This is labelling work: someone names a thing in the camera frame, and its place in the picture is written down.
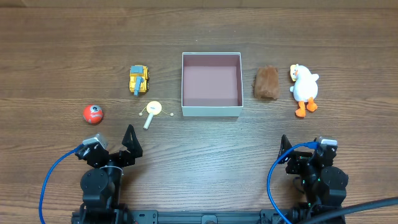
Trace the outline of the yellow toy truck grey cannon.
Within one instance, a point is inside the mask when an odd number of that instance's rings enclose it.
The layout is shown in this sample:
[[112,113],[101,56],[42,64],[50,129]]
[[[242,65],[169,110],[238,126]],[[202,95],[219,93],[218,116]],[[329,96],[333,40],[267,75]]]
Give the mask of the yellow toy truck grey cannon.
[[129,90],[134,96],[149,90],[150,73],[148,66],[133,65],[129,71]]

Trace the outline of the white plush duck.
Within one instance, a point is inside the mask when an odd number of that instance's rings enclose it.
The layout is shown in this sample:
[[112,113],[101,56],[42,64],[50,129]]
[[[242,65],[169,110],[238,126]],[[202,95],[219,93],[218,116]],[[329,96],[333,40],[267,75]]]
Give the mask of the white plush duck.
[[314,112],[318,109],[315,98],[318,95],[319,74],[312,73],[304,65],[293,64],[290,66],[290,77],[294,81],[294,85],[290,87],[289,91],[293,93],[294,99],[298,102],[295,115],[304,118],[306,111]]

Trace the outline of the brown furry plush toy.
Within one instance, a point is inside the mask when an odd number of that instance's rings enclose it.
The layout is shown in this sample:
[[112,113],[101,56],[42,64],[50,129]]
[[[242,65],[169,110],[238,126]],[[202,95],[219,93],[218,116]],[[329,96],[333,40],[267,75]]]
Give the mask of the brown furry plush toy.
[[280,96],[278,68],[272,65],[259,67],[253,87],[255,98],[277,100]]

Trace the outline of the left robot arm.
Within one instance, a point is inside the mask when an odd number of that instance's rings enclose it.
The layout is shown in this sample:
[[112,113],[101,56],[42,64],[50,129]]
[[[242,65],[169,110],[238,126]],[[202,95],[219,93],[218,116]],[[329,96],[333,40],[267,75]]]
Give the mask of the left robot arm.
[[122,145],[126,147],[123,151],[107,151],[108,143],[100,133],[84,139],[82,143],[83,147],[75,155],[92,167],[81,178],[83,203],[89,210],[120,209],[123,168],[134,165],[135,160],[143,154],[133,125],[127,127],[123,137]]

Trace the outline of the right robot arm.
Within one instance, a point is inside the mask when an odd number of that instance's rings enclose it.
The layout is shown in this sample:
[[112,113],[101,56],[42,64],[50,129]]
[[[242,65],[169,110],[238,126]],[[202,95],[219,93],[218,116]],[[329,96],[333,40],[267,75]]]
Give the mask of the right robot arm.
[[287,164],[287,174],[298,175],[307,203],[297,203],[289,212],[293,222],[301,221],[341,207],[346,197],[348,175],[333,166],[338,142],[335,139],[317,137],[313,152],[292,151],[280,164]]

